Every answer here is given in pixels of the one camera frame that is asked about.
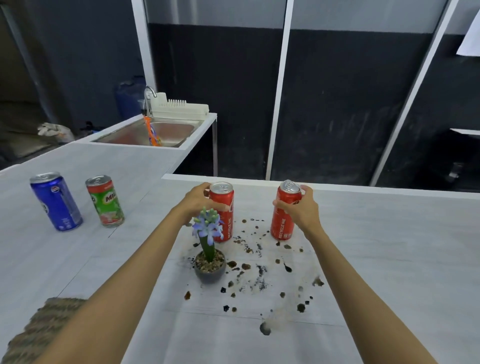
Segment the stainless steel sink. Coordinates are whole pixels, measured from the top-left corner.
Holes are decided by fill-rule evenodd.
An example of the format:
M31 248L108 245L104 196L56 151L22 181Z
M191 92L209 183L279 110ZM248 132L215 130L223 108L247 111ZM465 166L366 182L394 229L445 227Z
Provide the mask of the stainless steel sink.
M198 125L152 121L151 125L162 142L162 146L179 147L197 128ZM143 119L136 121L111 134L95 140L98 143L130 144L135 146L149 146L148 132Z

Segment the forearm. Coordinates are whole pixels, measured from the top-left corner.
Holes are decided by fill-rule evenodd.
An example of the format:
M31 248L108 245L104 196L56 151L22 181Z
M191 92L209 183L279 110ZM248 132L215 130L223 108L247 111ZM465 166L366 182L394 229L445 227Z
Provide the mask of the forearm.
M173 209L85 303L36 364L120 363L184 222Z
M305 234L366 364L433 364L430 353L365 283L320 225Z

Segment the green can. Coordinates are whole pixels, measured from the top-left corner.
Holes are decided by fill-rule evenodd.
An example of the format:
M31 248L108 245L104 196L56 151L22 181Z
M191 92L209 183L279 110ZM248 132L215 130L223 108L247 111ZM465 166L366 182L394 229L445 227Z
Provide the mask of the green can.
M105 227L115 227L125 221L112 179L109 176L96 176L85 181L100 221Z

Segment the red can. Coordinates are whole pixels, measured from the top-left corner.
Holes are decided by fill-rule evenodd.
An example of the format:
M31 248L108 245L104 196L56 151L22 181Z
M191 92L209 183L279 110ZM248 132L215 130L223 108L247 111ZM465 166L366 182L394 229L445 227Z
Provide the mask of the red can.
M214 237L213 240L218 243L226 242L232 237L233 231L233 185L228 182L215 182L210 186L209 198L215 202L220 202L230 206L228 211L219 211L220 220L223 221L222 233L223 239L219 236Z
M300 187L290 180L283 181L276 191L276 199L287 204L297 204L301 200ZM294 222L289 214L281 208L273 210L270 233L277 240L288 240L292 237Z

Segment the woven cloth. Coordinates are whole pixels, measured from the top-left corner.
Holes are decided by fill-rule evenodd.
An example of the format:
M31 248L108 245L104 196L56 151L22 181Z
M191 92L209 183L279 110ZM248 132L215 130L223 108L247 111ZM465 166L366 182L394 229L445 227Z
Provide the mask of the woven cloth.
M49 298L32 316L25 331L8 343L1 364L33 362L85 302L79 298Z

